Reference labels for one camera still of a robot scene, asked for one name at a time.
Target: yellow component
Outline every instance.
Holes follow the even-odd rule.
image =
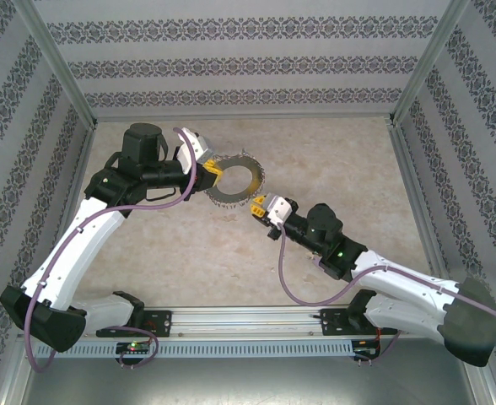
[[[222,180],[222,176],[224,175],[224,171],[221,170],[218,165],[216,164],[216,160],[214,159],[209,159],[205,162],[203,165],[205,169],[207,169],[208,172],[214,173],[217,175],[216,180],[214,181],[213,186],[216,186],[220,180]]]
[[[257,216],[258,218],[262,218],[263,215],[265,215],[265,208],[261,206],[264,201],[265,196],[259,196],[252,200],[252,203],[250,204],[250,212],[252,215]]]

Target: beige floor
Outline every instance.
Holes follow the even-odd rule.
[[[84,185],[120,150],[129,125],[98,125]],[[157,125],[170,150],[179,144],[171,131],[175,126],[207,136],[219,154],[244,148],[266,171],[265,192],[293,198],[303,215],[314,204],[327,203],[343,221],[345,235],[395,262],[428,271],[382,118]],[[232,180],[224,176],[230,191]],[[123,289],[152,306],[292,305],[278,282],[278,249],[248,206],[219,208],[198,193],[169,210],[133,212],[106,242],[76,295]],[[323,300],[345,285],[313,267],[307,250],[293,243],[286,250],[285,272],[304,300]]]

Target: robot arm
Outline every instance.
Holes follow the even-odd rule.
[[[196,152],[197,167],[194,169],[197,180],[192,192],[214,186],[221,177],[221,171],[213,164],[213,150],[209,142],[186,128],[183,132]],[[158,160],[162,148],[164,158]],[[127,293],[117,291],[103,299],[73,301],[75,290],[90,263],[107,238],[130,215],[130,211],[100,215],[84,231],[79,225],[105,208],[140,203],[149,189],[179,187],[185,191],[192,169],[188,147],[183,143],[172,160],[166,160],[167,149],[159,127],[133,124],[125,132],[122,151],[113,154],[104,169],[93,175],[75,219],[50,256],[21,288],[8,286],[3,291],[1,303],[19,328],[24,328],[30,299],[39,284],[42,290],[33,311],[30,333],[56,351],[68,350],[84,333],[117,325],[139,327],[144,304]],[[74,230],[78,230],[79,234],[66,246],[47,281],[41,283],[59,246]]]
[[[296,213],[298,208],[293,200],[267,194],[254,200],[251,213],[271,227],[268,233],[271,239],[277,240],[283,228],[290,240],[319,256],[318,266],[332,278],[355,280],[356,284],[373,290],[361,290],[355,297],[359,299],[353,299],[350,307],[355,301],[355,308],[348,309],[351,325],[367,320],[374,327],[391,327],[431,338],[469,364],[486,365],[496,344],[496,318],[441,293],[445,289],[496,310],[495,302],[481,283],[472,278],[464,283],[435,278],[391,262],[345,236],[342,221],[327,205],[316,204],[306,218]],[[372,267],[380,270],[367,273]],[[435,284],[439,290],[407,275]]]

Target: patterned wallpaper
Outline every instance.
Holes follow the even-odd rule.
[[[496,0],[467,6],[402,130],[451,276],[496,299]]]
[[[0,294],[57,237],[87,128],[9,0],[0,0]],[[0,306],[0,373],[14,329]]]
[[[36,1],[95,115],[392,111],[449,0]]]

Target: enclosure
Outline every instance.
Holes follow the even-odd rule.
[[[0,0],[0,294],[45,261],[134,122],[161,127],[170,152],[172,128],[187,127],[219,155],[249,154],[259,193],[302,215],[326,203],[350,238],[421,273],[471,276],[496,301],[496,0]],[[249,181],[225,170],[218,189]],[[317,310],[283,292],[267,232],[247,201],[204,192],[133,212],[76,297],[125,290],[173,309],[165,348],[329,343]],[[312,259],[288,243],[298,296],[346,285]],[[496,348],[479,369],[414,336],[371,369],[308,351],[183,354],[144,378],[95,352],[36,375],[22,342],[0,305],[0,404],[73,403],[74,391],[82,404],[496,403]]]

